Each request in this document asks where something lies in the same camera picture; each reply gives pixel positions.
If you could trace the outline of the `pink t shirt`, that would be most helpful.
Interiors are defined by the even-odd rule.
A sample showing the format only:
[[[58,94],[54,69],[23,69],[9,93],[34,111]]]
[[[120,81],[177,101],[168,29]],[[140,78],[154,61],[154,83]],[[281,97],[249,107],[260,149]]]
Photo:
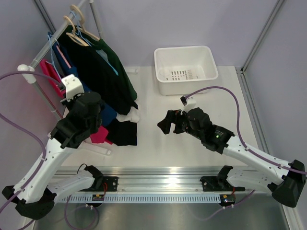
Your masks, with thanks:
[[[39,63],[42,71],[44,74],[50,76],[51,78],[55,79],[57,82],[60,82],[61,79],[58,76],[58,74],[56,73],[56,70],[54,69],[54,67],[45,59],[43,59],[40,63]],[[65,90],[62,90],[58,87],[58,85],[52,81],[49,80],[50,85],[53,87],[54,91],[57,93],[57,95],[63,99],[64,98],[64,93]],[[108,143],[108,144],[113,144],[113,142],[111,142],[110,140],[107,139],[108,136],[108,130],[106,128],[104,128],[103,126],[100,126],[98,129],[98,132],[95,134],[92,134],[90,136],[91,142],[93,144],[99,144],[99,143]]]

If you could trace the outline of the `light blue wire hanger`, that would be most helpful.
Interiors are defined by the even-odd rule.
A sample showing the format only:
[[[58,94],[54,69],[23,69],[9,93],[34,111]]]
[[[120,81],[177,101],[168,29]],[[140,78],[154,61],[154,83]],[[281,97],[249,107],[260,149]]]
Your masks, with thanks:
[[[62,69],[61,69],[61,66],[58,62],[58,59],[57,59],[57,56],[56,56],[56,53],[54,51],[55,48],[59,48],[59,43],[57,41],[57,39],[55,38],[55,43],[54,44],[51,44],[51,39],[53,38],[53,34],[51,32],[48,32],[47,33],[47,39],[48,39],[48,43],[49,43],[49,48],[50,48],[50,60],[51,62],[49,62],[49,64],[51,64],[55,70],[55,72],[57,73],[60,81],[62,79]]]

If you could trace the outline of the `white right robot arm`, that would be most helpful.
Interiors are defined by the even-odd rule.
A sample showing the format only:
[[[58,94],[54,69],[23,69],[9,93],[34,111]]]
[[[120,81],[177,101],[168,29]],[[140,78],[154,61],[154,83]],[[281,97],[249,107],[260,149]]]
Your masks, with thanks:
[[[297,206],[307,181],[302,162],[287,162],[250,145],[244,145],[232,131],[214,125],[200,108],[188,112],[169,110],[157,126],[167,135],[172,124],[175,125],[175,134],[190,134],[206,149],[234,158],[252,168],[251,171],[244,172],[234,166],[223,166],[213,182],[208,183],[214,190],[258,190],[270,194],[284,206]]]

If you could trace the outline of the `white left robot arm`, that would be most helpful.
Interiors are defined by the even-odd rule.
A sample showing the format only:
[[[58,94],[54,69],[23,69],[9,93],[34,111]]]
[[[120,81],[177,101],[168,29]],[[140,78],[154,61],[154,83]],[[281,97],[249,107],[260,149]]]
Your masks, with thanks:
[[[100,94],[85,92],[65,102],[69,112],[57,122],[40,157],[19,183],[2,191],[7,202],[15,203],[16,211],[23,217],[41,219],[59,200],[84,189],[102,188],[103,174],[92,165],[59,183],[50,182],[62,163],[101,125]]]

